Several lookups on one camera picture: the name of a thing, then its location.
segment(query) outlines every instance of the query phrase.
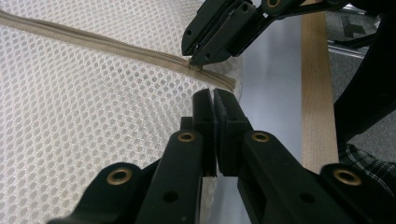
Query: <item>hexagonal mesh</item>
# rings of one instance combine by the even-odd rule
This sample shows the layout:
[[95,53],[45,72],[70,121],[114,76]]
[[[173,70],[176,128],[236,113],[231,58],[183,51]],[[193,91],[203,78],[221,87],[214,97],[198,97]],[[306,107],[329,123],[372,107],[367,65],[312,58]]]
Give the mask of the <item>hexagonal mesh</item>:
[[[2,1],[0,8],[180,56],[182,34],[199,6],[183,0],[21,0]],[[67,216],[109,164],[145,167],[156,161],[180,117],[191,115],[192,95],[215,88],[159,66],[4,25],[0,66],[1,223]],[[240,61],[208,67],[236,78],[240,92]],[[204,207],[210,202],[203,198]]]

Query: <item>plaid fabric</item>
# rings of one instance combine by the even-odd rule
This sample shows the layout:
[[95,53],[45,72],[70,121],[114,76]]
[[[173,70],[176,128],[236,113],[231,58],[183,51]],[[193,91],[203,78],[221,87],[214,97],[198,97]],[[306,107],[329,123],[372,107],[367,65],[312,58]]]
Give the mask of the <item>plaid fabric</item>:
[[339,147],[340,163],[363,170],[393,197],[396,196],[396,162],[379,161],[350,144]]

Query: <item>beige zipper tape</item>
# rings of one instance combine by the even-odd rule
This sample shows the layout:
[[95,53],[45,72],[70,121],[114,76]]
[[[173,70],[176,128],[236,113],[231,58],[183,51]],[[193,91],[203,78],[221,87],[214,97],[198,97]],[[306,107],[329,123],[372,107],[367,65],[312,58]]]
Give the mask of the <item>beige zipper tape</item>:
[[233,78],[226,77],[212,71],[207,71],[200,67],[192,66],[187,60],[175,55],[151,49],[142,49],[106,36],[81,31],[79,29],[67,27],[50,21],[41,21],[15,16],[3,10],[0,10],[0,24],[35,35],[43,35],[45,37],[61,40],[70,44],[98,49],[141,62],[158,65],[189,77],[211,83],[229,91],[233,91],[235,88],[235,79]]

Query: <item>mesh bag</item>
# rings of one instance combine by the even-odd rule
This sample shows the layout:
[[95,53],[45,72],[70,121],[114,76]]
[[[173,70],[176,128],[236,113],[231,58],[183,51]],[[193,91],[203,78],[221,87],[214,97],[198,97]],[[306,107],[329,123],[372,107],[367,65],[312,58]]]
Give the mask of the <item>mesh bag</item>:
[[[15,15],[176,56],[199,6],[181,0],[1,2]],[[0,25],[0,66],[1,223],[67,216],[103,168],[118,161],[143,168],[158,160],[180,117],[191,115],[192,95],[217,87],[168,67],[6,25]],[[239,94],[240,61],[207,68],[235,78]]]

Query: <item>gray surface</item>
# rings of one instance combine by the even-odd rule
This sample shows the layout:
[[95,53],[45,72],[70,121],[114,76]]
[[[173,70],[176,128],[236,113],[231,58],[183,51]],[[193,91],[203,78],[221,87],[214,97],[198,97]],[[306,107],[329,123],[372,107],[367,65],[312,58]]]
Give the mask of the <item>gray surface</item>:
[[[344,27],[341,21],[342,17],[349,17],[351,24],[360,25],[363,27],[367,35],[373,34],[376,31],[375,23],[378,21],[377,17],[369,17],[359,14],[351,14],[345,12],[326,12],[326,26],[327,36],[330,40],[350,40],[353,38],[346,37],[344,34]],[[363,37],[365,35],[354,34],[354,38]]]
[[334,102],[340,97],[353,78],[362,59],[329,53],[332,74],[332,95]]
[[[255,130],[301,158],[301,18],[273,23],[244,53],[241,106]],[[219,177],[208,223],[249,223],[236,178]]]

